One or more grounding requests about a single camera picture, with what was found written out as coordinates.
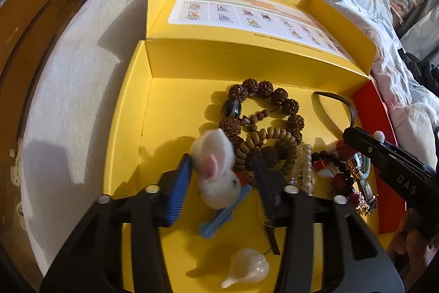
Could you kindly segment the person's right hand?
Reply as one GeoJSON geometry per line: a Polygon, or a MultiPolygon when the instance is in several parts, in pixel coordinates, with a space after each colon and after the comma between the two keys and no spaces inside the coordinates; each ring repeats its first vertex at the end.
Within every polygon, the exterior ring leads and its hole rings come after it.
{"type": "Polygon", "coordinates": [[[408,230],[407,221],[411,211],[404,213],[399,228],[394,232],[386,248],[390,259],[394,262],[397,255],[408,254],[410,269],[403,275],[406,289],[409,289],[426,270],[435,254],[438,252],[438,238],[429,243],[417,229],[408,230]]]}

